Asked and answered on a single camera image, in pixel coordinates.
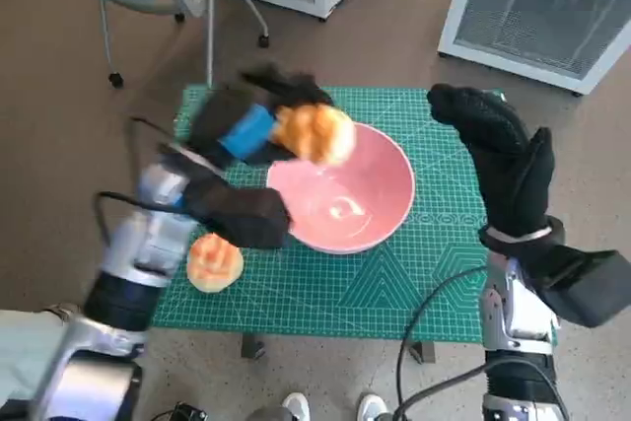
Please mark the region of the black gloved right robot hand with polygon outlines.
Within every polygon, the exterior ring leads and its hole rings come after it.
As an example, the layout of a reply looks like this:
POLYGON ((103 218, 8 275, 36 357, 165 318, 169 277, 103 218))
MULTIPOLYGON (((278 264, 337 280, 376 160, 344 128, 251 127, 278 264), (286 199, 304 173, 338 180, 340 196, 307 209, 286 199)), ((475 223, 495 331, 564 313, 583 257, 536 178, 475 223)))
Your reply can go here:
POLYGON ((492 92, 436 84, 427 99, 432 117, 457 131, 472 158, 488 225, 512 238, 547 228, 555 168, 550 129, 530 134, 514 109, 492 92))

